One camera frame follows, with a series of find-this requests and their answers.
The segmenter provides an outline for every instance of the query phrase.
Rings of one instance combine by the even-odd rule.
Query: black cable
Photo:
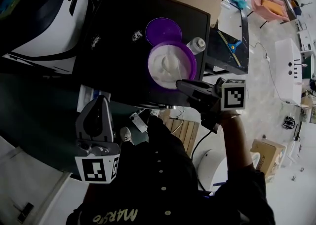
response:
[[[261,45],[261,47],[263,48],[263,50],[265,51],[265,53],[266,53],[266,55],[265,55],[265,58],[267,57],[267,51],[266,51],[266,49],[264,48],[264,46],[260,43],[260,42],[257,42],[256,44],[255,44],[255,46],[253,46],[253,45],[249,45],[249,46],[251,46],[251,47],[253,47],[254,49],[257,47],[257,45],[258,44],[260,44]],[[273,80],[273,77],[272,77],[272,72],[271,72],[271,68],[270,68],[270,63],[269,63],[269,61],[268,61],[268,66],[269,66],[269,70],[270,70],[270,75],[271,75],[271,79],[272,79],[272,82],[273,82],[273,85],[275,86],[275,89],[276,89],[276,92],[277,92],[277,95],[278,95],[278,98],[281,100],[281,101],[283,101],[284,103],[287,103],[287,104],[290,104],[290,105],[295,105],[295,106],[298,106],[299,107],[299,105],[298,104],[294,104],[294,103],[289,103],[288,101],[284,101],[283,99],[281,99],[281,97],[280,97],[280,95],[279,95],[279,93],[278,93],[278,90],[277,90],[277,87],[276,87],[276,84],[275,84],[275,81]]]
[[[208,132],[201,140],[199,140],[199,142],[197,143],[197,145],[195,146],[195,148],[193,149],[192,155],[191,155],[191,159],[193,160],[193,155],[194,152],[196,151],[197,147],[199,146],[199,144],[206,138],[209,136],[209,134],[212,133],[212,131]],[[203,191],[206,191],[205,188],[202,186],[202,183],[200,182],[198,175],[197,175],[197,182],[200,185],[200,187],[203,189]]]

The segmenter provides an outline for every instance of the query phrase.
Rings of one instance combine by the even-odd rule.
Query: container lid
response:
[[[168,18],[156,18],[148,23],[146,27],[147,41],[156,46],[164,41],[181,42],[182,32],[179,25]]]

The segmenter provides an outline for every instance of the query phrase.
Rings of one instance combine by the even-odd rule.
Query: sleeve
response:
[[[219,202],[245,215],[250,224],[275,225],[274,214],[266,198],[264,173],[253,165],[229,171],[228,180],[215,193]]]

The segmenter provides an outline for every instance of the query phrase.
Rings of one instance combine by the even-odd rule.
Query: black t-shirt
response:
[[[209,196],[198,191],[191,159],[167,128],[151,128],[150,143],[124,143],[117,178],[98,185],[93,201],[69,215],[67,225],[95,224],[275,224],[267,204],[264,174],[253,166],[229,171]]]

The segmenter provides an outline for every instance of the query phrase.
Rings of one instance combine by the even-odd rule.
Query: clear plastic bottle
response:
[[[192,51],[194,55],[197,55],[205,50],[206,44],[202,38],[196,37],[187,44],[187,47]]]

